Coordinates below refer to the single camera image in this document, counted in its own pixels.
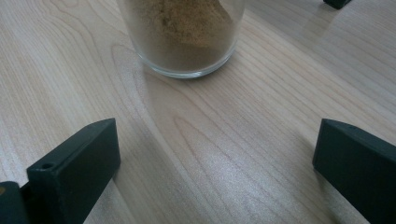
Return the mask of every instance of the black plastic block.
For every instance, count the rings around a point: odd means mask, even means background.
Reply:
[[[27,169],[55,223],[83,223],[120,167],[116,121],[90,124]]]
[[[29,224],[24,201],[17,183],[0,183],[0,223]]]
[[[348,2],[350,2],[350,0],[324,0],[324,2],[331,6],[334,7],[336,9],[341,9],[342,7],[344,7]]]
[[[396,223],[395,146],[355,126],[324,119],[313,164],[369,222]]]

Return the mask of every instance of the table surface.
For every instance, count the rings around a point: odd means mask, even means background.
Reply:
[[[115,0],[0,1],[0,181],[116,118],[122,164],[86,223],[363,223],[312,167],[321,119],[396,143],[396,2],[250,0],[198,79],[143,65]]]

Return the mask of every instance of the small hole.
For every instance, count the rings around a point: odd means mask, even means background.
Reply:
[[[47,169],[51,168],[52,166],[53,166],[52,163],[45,163],[41,166],[41,168],[43,168],[44,170],[47,170]]]

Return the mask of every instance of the wooden table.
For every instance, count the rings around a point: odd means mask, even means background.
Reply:
[[[193,80],[143,65],[115,0],[0,2],[0,181],[116,118],[122,164],[87,223],[363,223],[311,161],[322,118],[396,143],[396,2],[250,0]]]

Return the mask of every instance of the wood grain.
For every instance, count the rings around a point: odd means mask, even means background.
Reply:
[[[116,118],[122,165],[87,223],[363,223],[312,168],[322,118],[396,143],[396,3],[250,0],[194,80],[143,65],[115,0],[0,2],[0,181]]]

